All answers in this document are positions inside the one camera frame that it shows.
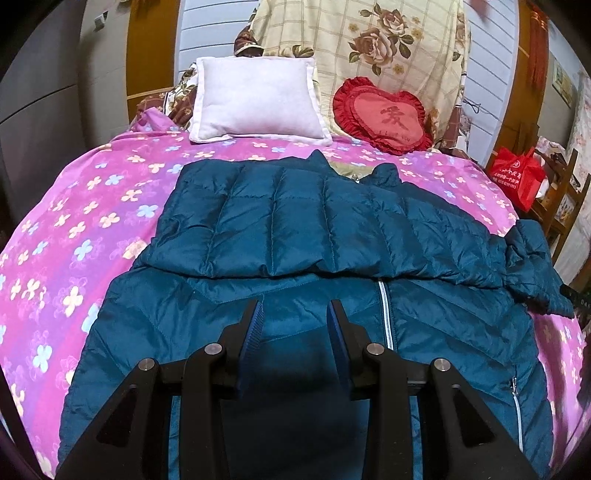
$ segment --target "blue puffer jacket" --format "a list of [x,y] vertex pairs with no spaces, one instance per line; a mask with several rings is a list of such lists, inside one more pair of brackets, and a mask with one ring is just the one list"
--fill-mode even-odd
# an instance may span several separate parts
[[[545,475],[550,406],[522,302],[571,315],[560,285],[536,223],[490,235],[457,207],[402,183],[393,165],[357,184],[319,152],[193,163],[152,243],[109,287],[66,397],[60,459],[140,359],[188,357],[257,297],[265,324],[255,378],[246,399],[223,408],[232,478],[358,480],[368,403],[341,390],[326,330],[327,303],[341,299],[372,341],[423,363],[449,358],[517,441],[516,377],[524,452]],[[413,415],[420,479],[414,403]]]

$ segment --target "red ruffle trim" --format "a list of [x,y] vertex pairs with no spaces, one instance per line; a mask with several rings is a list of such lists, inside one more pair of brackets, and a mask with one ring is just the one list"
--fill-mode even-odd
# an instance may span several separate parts
[[[388,138],[370,134],[371,130],[363,119],[359,117],[353,107],[355,98],[365,92],[380,95],[393,102],[407,103],[414,107],[417,111],[417,117],[421,129],[423,130],[423,136],[418,141],[411,144],[403,147],[395,147],[388,141]],[[353,79],[345,80],[344,84],[336,91],[333,98],[333,112],[335,113],[335,121],[345,133],[352,137],[359,138],[360,140],[365,140],[371,146],[386,153],[404,155],[411,151],[427,150],[433,145],[431,135],[426,133],[423,127],[426,115],[421,100],[415,97],[412,93],[404,90],[398,93],[388,93],[380,90],[367,77],[355,77]]]

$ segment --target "zipper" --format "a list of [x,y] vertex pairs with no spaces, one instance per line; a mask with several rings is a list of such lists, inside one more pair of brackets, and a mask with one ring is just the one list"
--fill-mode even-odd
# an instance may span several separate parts
[[386,285],[382,280],[378,280],[379,296],[382,300],[382,318],[384,319],[384,333],[386,338],[386,347],[394,350],[394,339],[392,338],[392,325],[390,324],[390,305],[388,304],[388,294]]
[[517,377],[511,378],[511,393],[515,402],[515,411],[517,412],[517,430],[519,435],[519,450],[523,452],[523,427],[521,425],[521,406],[519,406],[519,392],[517,391]]

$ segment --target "pink floral bedsheet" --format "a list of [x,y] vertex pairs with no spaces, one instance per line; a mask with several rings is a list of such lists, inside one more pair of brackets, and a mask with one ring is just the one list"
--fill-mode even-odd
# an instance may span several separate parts
[[[187,163],[307,158],[303,143],[239,139],[191,145],[155,109],[111,143],[68,165],[0,254],[0,361],[43,471],[57,466],[63,401],[109,283],[128,270]],[[470,161],[417,152],[394,157],[336,137],[321,149],[351,167],[397,165],[404,181],[429,190],[504,235],[517,219],[502,192]],[[590,419],[580,408],[583,338],[576,321],[535,317],[554,413],[559,465]]]

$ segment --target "white pillow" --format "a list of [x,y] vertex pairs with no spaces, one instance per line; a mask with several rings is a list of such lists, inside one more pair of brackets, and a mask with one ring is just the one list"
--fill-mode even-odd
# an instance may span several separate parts
[[202,57],[189,138],[232,137],[330,145],[314,94],[314,59]]

